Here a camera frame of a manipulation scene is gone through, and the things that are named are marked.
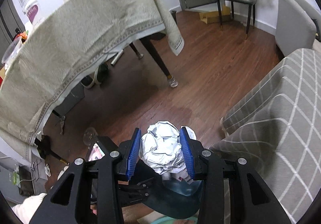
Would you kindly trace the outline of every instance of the baseboard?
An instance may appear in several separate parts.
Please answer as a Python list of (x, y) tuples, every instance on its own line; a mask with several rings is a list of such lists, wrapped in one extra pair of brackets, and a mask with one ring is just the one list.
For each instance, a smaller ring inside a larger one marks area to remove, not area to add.
[(181, 12), (182, 11), (182, 7), (181, 6), (176, 6), (176, 7), (171, 8), (170, 11)]
[[(242, 22), (245, 26), (246, 26), (246, 23), (248, 21), (248, 17), (245, 16), (245, 15), (242, 15), (242, 14), (239, 14), (239, 13), (234, 13), (234, 19), (236, 21), (239, 21), (239, 22)], [(275, 36), (275, 30), (276, 28), (260, 21), (260, 20), (255, 20), (255, 27), (263, 30), (263, 31), (266, 31), (267, 33), (269, 34), (272, 34)]]

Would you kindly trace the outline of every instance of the plaid fabric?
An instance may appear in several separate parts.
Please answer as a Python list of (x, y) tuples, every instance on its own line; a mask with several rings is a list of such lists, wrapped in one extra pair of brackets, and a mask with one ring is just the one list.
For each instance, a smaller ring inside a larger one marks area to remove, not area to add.
[(214, 146), (246, 158), (292, 223), (321, 187), (320, 82), (321, 54), (294, 51), (222, 118), (226, 138)]

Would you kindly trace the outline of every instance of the wooden floor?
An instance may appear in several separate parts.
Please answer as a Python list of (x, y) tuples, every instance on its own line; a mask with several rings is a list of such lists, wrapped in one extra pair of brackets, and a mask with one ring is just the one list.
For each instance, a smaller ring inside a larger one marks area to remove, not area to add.
[[(116, 144), (130, 139), (135, 127), (146, 133), (150, 124), (162, 120), (177, 128), (191, 127), (204, 147), (222, 138), (220, 119), (279, 62), (274, 36), (251, 28), (244, 40), (245, 27), (239, 22), (224, 23), (222, 32), (218, 24), (206, 25), (194, 12), (180, 12), (177, 20), (185, 40), (179, 56), (171, 52), (166, 38), (153, 43), (178, 87), (168, 86), (160, 68), (137, 42), (143, 59), (127, 49), (110, 68), (109, 78), (86, 90), (86, 97), (67, 114), (63, 136), (51, 115), (44, 133), (51, 137), (56, 153), (69, 161), (84, 157), (87, 148), (82, 136), (89, 126)], [(52, 175), (46, 187), (50, 188), (64, 165), (53, 158), (47, 162)], [(124, 216), (127, 223), (137, 223), (137, 218), (150, 212), (138, 204), (124, 209)]]

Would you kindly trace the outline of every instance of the white crumpled paper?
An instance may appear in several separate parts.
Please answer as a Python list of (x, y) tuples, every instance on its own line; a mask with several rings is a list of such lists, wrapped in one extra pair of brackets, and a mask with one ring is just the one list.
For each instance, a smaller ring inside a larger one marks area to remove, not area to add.
[[(189, 137), (196, 140), (195, 132), (185, 127)], [(179, 131), (168, 121), (159, 121), (149, 126), (147, 134), (142, 136), (139, 156), (158, 174), (179, 173), (186, 168)]]

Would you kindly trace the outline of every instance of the bottle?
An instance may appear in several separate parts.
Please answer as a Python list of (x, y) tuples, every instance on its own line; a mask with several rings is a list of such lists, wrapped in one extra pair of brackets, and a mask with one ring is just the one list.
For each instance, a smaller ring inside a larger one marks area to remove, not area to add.
[(25, 0), (24, 10), (30, 22), (33, 24), (33, 27), (38, 26), (44, 20), (37, 0)]

